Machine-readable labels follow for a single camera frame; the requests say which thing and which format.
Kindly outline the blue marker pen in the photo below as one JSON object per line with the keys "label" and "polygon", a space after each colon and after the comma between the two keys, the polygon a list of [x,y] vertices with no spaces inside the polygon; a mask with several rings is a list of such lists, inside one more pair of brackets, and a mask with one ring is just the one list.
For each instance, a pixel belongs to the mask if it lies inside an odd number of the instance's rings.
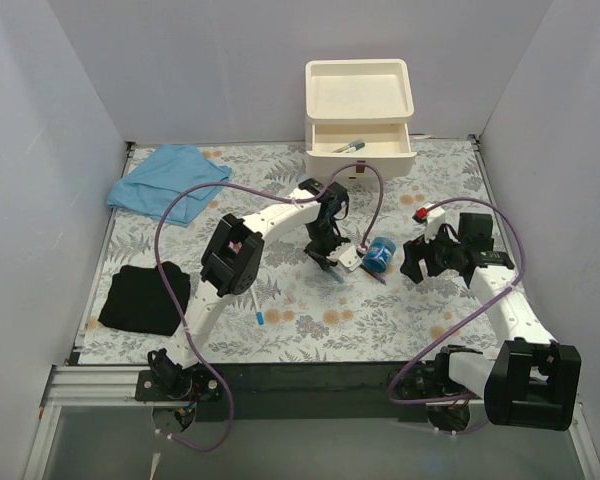
{"label": "blue marker pen", "polygon": [[326,270],[326,273],[335,279],[339,284],[344,284],[344,279],[335,269],[329,268]]}

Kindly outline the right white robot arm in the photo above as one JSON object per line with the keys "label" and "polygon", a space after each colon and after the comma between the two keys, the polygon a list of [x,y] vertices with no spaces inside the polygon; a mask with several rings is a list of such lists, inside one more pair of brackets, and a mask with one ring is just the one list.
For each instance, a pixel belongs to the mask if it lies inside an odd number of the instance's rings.
{"label": "right white robot arm", "polygon": [[420,283],[425,276],[457,272],[479,300],[499,344],[493,360],[469,347],[444,346],[423,365],[420,383],[444,397],[478,396],[495,425],[567,430],[581,356],[555,339],[518,291],[513,261],[494,248],[492,217],[463,213],[453,228],[442,208],[424,206],[414,219],[424,232],[404,244],[402,273]]}

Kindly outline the purple pen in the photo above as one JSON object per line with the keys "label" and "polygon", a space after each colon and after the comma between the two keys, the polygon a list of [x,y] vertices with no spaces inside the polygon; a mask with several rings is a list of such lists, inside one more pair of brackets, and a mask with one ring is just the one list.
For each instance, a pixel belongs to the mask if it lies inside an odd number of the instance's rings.
{"label": "purple pen", "polygon": [[375,279],[376,281],[380,282],[383,285],[386,285],[386,280],[379,273],[370,270],[365,265],[360,265],[359,268],[363,272],[365,272],[367,275],[369,275],[370,277],[372,277],[373,279]]}

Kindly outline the white drawer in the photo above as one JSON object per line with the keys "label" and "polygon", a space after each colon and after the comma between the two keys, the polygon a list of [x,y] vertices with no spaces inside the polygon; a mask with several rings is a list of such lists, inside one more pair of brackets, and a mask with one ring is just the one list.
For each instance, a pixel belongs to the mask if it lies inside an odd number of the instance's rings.
{"label": "white drawer", "polygon": [[[362,140],[365,147],[348,153],[333,150]],[[407,176],[417,152],[411,148],[406,124],[307,124],[305,165],[310,177],[326,180],[334,170],[349,163],[362,163],[341,171],[338,178],[374,178],[377,169],[384,180]]]}

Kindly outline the green-capped white marker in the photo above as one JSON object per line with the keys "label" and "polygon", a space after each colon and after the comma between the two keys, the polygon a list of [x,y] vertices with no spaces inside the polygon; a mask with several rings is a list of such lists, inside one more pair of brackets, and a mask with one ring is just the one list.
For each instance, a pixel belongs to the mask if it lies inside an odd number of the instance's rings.
{"label": "green-capped white marker", "polygon": [[350,142],[347,145],[344,145],[343,147],[339,148],[337,150],[337,153],[348,153],[348,152],[355,152],[358,151],[362,148],[365,147],[365,142],[362,140],[357,140],[354,142]]}

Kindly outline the white marker blue cap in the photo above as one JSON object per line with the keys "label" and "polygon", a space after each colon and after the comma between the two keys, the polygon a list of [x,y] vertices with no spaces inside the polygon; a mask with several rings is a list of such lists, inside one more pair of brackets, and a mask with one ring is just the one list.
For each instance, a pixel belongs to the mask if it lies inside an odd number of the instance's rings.
{"label": "white marker blue cap", "polygon": [[251,288],[251,295],[252,295],[252,299],[253,299],[253,303],[254,303],[254,309],[256,312],[256,319],[257,319],[257,323],[259,326],[263,326],[264,325],[264,315],[262,313],[262,310],[260,308],[260,303],[258,300],[258,296],[256,293],[255,288]]}

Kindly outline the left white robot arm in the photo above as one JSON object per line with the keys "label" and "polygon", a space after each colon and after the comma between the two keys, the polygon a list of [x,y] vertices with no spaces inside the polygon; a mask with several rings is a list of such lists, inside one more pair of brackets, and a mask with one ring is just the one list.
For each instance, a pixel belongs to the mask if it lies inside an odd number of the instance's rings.
{"label": "left white robot arm", "polygon": [[169,346],[148,354],[149,367],[158,387],[173,400],[185,398],[193,386],[186,370],[201,362],[197,345],[208,336],[229,301],[255,282],[267,244],[304,226],[309,243],[304,252],[327,271],[346,263],[340,256],[351,246],[336,223],[347,211],[349,195],[337,182],[327,186],[315,179],[301,182],[292,195],[244,218],[227,214],[219,221],[201,258],[202,270],[192,305],[183,308],[173,291],[154,239],[156,268],[180,316],[180,326]]}

